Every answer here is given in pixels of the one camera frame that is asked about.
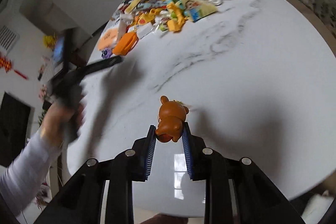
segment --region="small figurine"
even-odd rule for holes
[[[170,101],[166,96],[161,97],[162,106],[159,110],[160,122],[155,130],[157,139],[166,143],[170,140],[177,142],[183,132],[183,122],[189,109],[176,101]]]
[[[101,51],[101,57],[103,59],[108,59],[112,55],[112,50],[110,48],[105,48]]]

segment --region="pile of toys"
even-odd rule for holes
[[[159,37],[179,32],[186,20],[195,22],[217,11],[221,0],[123,0],[98,41],[102,58],[126,55],[149,33]]]

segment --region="white sleeve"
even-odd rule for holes
[[[60,149],[50,146],[38,130],[0,176],[0,194],[15,216],[33,200],[59,154]]]

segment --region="orange bag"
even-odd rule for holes
[[[126,55],[137,44],[138,37],[135,32],[128,32],[122,36],[112,52],[115,55]]]

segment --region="orange paper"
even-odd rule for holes
[[[98,50],[102,51],[105,48],[111,47],[117,40],[118,28],[107,30],[107,32],[98,41]]]

